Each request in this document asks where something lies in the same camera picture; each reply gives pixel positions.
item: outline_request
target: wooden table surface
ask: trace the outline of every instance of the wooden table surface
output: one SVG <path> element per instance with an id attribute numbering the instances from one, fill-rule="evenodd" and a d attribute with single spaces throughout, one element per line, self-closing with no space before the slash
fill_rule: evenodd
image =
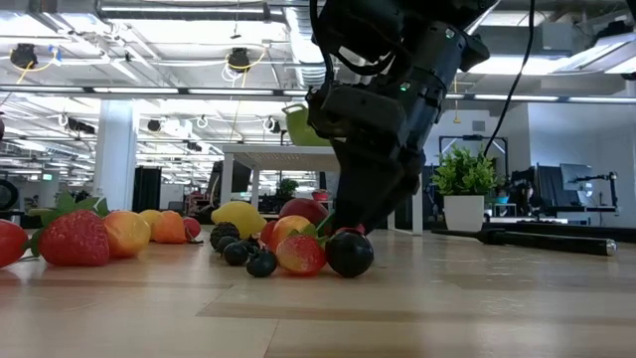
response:
<path id="1" fill-rule="evenodd" d="M 0 357 L 636 356 L 634 246 L 609 259 L 371 239 L 357 279 L 252 278 L 209 244 L 104 268 L 18 263 L 0 269 Z"/>

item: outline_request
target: black robotic arm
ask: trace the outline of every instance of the black robotic arm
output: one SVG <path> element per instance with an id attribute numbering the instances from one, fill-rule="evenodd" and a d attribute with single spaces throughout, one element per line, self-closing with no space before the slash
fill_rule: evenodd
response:
<path id="1" fill-rule="evenodd" d="M 310 0 L 327 76 L 307 94 L 308 120 L 341 165 L 335 228 L 362 224 L 368 233 L 419 189 L 424 141 L 457 70 L 490 56 L 464 29 L 495 2 L 327 0 L 318 16 Z M 341 48 L 373 65 L 352 64 Z M 334 82 L 330 55 L 375 77 L 367 86 Z"/>

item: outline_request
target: white pot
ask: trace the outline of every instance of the white pot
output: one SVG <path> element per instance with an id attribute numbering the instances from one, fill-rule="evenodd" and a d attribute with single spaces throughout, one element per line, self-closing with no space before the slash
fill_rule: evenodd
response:
<path id="1" fill-rule="evenodd" d="M 484 224 L 484 197 L 481 195 L 445 196 L 444 218 L 448 230 L 480 231 Z"/>

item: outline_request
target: lemon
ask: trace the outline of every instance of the lemon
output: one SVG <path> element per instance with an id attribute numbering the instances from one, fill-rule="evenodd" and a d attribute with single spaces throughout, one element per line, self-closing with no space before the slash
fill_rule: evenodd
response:
<path id="1" fill-rule="evenodd" d="M 234 224 L 241 239 L 248 239 L 251 234 L 260 233 L 267 222 L 258 214 L 256 208 L 246 202 L 229 202 L 212 212 L 212 221 Z"/>

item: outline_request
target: table leg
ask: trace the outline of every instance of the table leg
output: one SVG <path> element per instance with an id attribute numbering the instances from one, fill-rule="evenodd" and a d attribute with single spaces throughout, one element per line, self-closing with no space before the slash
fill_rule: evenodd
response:
<path id="1" fill-rule="evenodd" d="M 235 155 L 226 153 L 223 161 L 223 177 L 221 181 L 221 205 L 232 199 L 232 175 L 235 169 Z"/>
<path id="2" fill-rule="evenodd" d="M 422 206 L 424 204 L 424 198 L 422 194 L 422 188 L 419 187 L 413 195 L 413 234 L 422 235 L 424 232 L 424 214 Z"/>
<path id="3" fill-rule="evenodd" d="M 258 210 L 258 184 L 260 183 L 260 169 L 253 168 L 251 171 L 251 204 Z"/>

